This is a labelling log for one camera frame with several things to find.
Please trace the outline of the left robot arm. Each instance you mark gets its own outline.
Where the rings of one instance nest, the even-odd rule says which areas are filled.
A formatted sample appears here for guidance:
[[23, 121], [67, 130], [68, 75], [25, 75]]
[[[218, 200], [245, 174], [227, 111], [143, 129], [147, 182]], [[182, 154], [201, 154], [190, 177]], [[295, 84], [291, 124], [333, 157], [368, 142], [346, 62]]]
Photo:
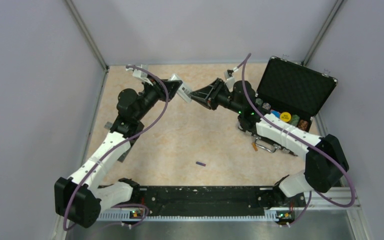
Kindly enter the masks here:
[[102, 212], [119, 204], [129, 208], [141, 206], [137, 182], [122, 178], [107, 186], [100, 184], [117, 161], [124, 161], [139, 136], [157, 123], [154, 120], [144, 127], [141, 122], [151, 108], [158, 101], [167, 106], [175, 95], [189, 103], [192, 92], [176, 74], [161, 81], [151, 76], [141, 81], [141, 92], [126, 88], [118, 94], [118, 115], [96, 151], [77, 171], [55, 182], [55, 212], [63, 218], [63, 230], [68, 231], [75, 225], [89, 228]]

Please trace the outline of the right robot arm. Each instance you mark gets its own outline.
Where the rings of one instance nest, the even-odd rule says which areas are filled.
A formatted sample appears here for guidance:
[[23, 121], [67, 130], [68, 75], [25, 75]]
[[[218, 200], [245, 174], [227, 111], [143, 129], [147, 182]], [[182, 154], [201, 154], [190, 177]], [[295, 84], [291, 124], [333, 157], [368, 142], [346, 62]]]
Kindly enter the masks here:
[[303, 192], [326, 193], [347, 175], [349, 165], [335, 136], [311, 134], [276, 117], [256, 102], [248, 81], [237, 81], [229, 90], [218, 78], [193, 91], [191, 99], [209, 110], [224, 107], [238, 113], [242, 130], [280, 144], [304, 160], [304, 170], [283, 177], [274, 185], [273, 200], [279, 206], [287, 206], [295, 195]]

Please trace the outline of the white remote control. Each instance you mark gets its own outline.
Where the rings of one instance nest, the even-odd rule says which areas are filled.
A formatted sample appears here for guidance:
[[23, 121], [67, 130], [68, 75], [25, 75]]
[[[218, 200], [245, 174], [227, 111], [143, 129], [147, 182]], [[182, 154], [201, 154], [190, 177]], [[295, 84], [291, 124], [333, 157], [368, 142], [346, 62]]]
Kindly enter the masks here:
[[177, 74], [173, 73], [168, 79], [169, 81], [181, 81], [181, 85], [176, 91], [176, 94], [179, 95], [186, 103], [191, 103], [191, 92], [192, 88], [189, 87]]

